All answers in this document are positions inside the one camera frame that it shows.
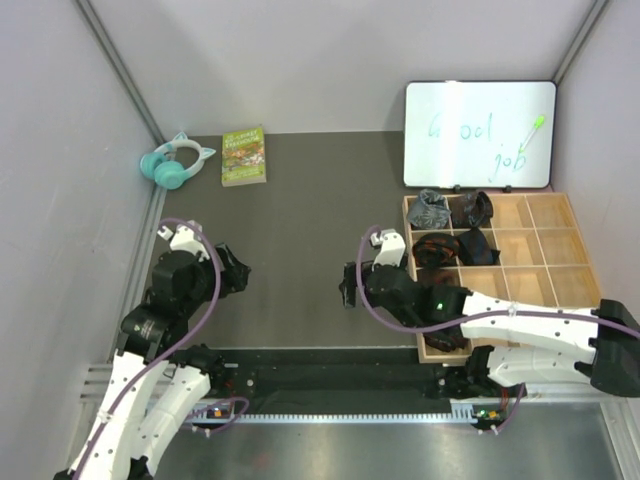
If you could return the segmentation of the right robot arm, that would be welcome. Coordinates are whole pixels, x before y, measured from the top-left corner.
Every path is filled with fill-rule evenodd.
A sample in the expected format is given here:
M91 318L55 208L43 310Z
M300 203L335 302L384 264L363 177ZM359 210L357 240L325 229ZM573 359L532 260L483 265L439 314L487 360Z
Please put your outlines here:
M577 309L522 304L457 285L426 286L398 265L375 262L346 263L339 291L345 307L361 302L377 321L442 352L489 340L465 361L457 397L528 383L639 395L639 324L617 300Z

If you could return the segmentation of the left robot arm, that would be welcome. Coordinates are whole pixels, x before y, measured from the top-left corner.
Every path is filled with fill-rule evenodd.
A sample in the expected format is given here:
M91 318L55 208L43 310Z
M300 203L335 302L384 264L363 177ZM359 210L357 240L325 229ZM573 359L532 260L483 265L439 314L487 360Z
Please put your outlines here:
M58 479L152 479L169 443L205 396L227 392L220 354L182 347L202 306L246 289L250 268L224 243L163 253L141 303L122 320L111 376L89 436Z

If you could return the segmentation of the dark orange floral tie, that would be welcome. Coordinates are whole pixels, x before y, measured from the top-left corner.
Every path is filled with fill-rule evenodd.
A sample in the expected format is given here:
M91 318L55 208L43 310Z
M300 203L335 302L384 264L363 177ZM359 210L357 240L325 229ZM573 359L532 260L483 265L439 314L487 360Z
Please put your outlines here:
M456 237L435 232L420 237L412 247L412 254L417 266L439 268L451 263L458 256L459 249Z

